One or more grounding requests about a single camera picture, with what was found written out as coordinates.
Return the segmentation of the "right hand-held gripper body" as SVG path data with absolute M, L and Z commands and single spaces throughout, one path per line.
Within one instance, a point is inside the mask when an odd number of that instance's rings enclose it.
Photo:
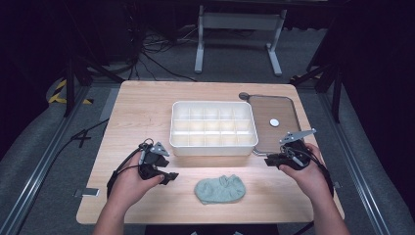
M 281 154 L 286 158 L 286 165 L 295 169 L 302 170 L 314 160 L 313 154 L 305 146 L 303 138 L 314 134 L 315 128 L 309 130 L 288 132 L 280 141 Z

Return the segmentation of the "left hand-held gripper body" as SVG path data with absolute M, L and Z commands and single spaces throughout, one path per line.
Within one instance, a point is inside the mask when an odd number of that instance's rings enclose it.
M 157 173 L 162 173 L 158 166 L 154 165 L 154 160 L 157 157 L 168 157 L 169 152 L 165 149 L 161 142 L 144 142 L 139 145 L 141 149 L 141 157 L 139 159 L 139 174 L 142 179 L 150 179 L 157 176 Z

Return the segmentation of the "white divided storage box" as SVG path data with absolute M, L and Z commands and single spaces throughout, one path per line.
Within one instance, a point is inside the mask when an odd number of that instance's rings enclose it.
M 252 106 L 246 102 L 175 102 L 169 143 L 178 157 L 249 156 L 258 143 Z

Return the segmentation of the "light green sock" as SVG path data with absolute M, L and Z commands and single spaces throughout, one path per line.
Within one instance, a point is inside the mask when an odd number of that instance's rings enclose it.
M 235 174 L 222 175 L 217 178 L 206 178 L 199 181 L 194 192 L 204 205 L 228 204 L 241 200 L 246 194 L 246 186 Z

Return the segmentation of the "person's right hand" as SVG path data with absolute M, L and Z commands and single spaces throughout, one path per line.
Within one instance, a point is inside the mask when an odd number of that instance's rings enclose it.
M 323 172 L 317 163 L 310 162 L 302 170 L 295 170 L 281 164 L 279 169 L 296 181 L 301 191 L 311 202 L 326 201 L 333 198 Z

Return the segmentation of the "person's left hand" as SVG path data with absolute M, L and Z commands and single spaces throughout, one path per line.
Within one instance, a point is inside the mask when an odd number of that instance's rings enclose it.
M 130 159 L 118 174 L 108 198 L 108 202 L 115 205 L 117 209 L 127 211 L 139 202 L 150 189 L 164 180 L 162 174 L 150 179 L 142 179 L 138 169 L 138 161 Z

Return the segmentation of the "metal-rimmed brown tray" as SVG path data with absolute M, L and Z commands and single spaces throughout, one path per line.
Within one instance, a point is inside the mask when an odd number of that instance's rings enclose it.
M 279 141 L 288 132 L 300 131 L 294 102 L 283 96 L 250 95 L 248 103 L 252 107 L 258 142 L 254 153 L 259 156 L 279 153 Z M 276 118 L 278 127 L 272 127 L 269 121 Z

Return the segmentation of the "silver tape strip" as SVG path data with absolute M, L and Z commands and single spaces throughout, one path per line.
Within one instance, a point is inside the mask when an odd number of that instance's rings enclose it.
M 82 197 L 97 197 L 100 193 L 100 190 L 97 188 L 82 188 L 76 189 L 73 193 L 75 198 L 82 198 Z

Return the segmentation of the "black tripod stand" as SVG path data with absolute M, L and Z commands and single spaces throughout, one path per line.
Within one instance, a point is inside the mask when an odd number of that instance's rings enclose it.
M 339 64 L 329 64 L 316 69 L 312 69 L 303 75 L 294 75 L 289 83 L 297 86 L 314 77 L 320 76 L 314 85 L 317 93 L 326 93 L 333 87 L 333 97 L 331 103 L 331 114 L 336 123 L 340 122 L 340 100 L 342 93 L 343 73 Z
M 81 86 L 90 86 L 92 84 L 92 75 L 87 68 L 92 68 L 108 77 L 116 83 L 123 83 L 123 79 L 111 71 L 105 69 L 103 66 L 92 62 L 84 57 L 74 55 L 70 56 L 67 63 L 67 71 L 65 79 L 67 81 L 67 103 L 64 117 L 68 117 L 75 106 L 75 88 L 74 81 L 77 79 Z

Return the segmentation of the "yellow and black floor tape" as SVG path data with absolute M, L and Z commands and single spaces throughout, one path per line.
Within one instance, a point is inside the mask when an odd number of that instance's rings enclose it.
M 48 103 L 61 103 L 61 104 L 66 104 L 67 103 L 67 99 L 61 97 L 61 92 L 63 91 L 64 87 L 67 85 L 67 80 L 66 79 L 61 79 L 61 81 L 58 83 L 58 85 L 56 86 L 53 94 L 51 95 L 51 97 L 49 98 Z M 92 105 L 94 103 L 94 99 L 84 99 L 82 104 L 85 105 Z

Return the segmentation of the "white metal stand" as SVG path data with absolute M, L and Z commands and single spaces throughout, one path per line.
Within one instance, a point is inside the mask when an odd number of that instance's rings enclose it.
M 276 47 L 281 35 L 283 24 L 287 15 L 282 10 L 276 15 L 238 14 L 238 13 L 211 13 L 201 5 L 198 15 L 198 47 L 194 71 L 201 73 L 204 64 L 204 31 L 208 29 L 246 29 L 273 31 L 273 39 L 265 45 L 268 58 L 276 76 L 282 75 L 282 69 L 277 58 Z

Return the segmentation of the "aluminium floor rail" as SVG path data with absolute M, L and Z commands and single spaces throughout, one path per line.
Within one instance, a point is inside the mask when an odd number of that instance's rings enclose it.
M 329 98 L 324 94 L 318 94 L 318 99 L 323 107 L 325 115 L 329 119 L 329 123 L 334 130 L 337 140 L 340 142 L 341 149 L 345 155 L 346 167 L 353 181 L 360 201 L 363 204 L 372 227 L 376 235 L 391 235 L 386 221 L 379 210 L 378 204 L 374 199 L 372 190 L 370 189 L 362 170 L 355 158 L 353 151 L 349 145 L 342 126 L 335 121 L 332 115 L 332 107 Z
M 42 152 L 42 156 L 35 165 L 33 171 L 28 176 L 21 190 L 19 197 L 16 199 L 4 223 L 0 226 L 0 235 L 18 235 L 29 214 L 36 197 L 52 167 L 56 157 L 58 156 L 58 147 L 63 141 L 70 122 L 73 120 L 75 113 L 80 108 L 83 99 L 88 94 L 89 87 L 80 87 L 78 93 L 74 97 L 74 105 L 72 110 L 66 117 L 60 119 L 53 136 L 50 138 L 46 149 Z

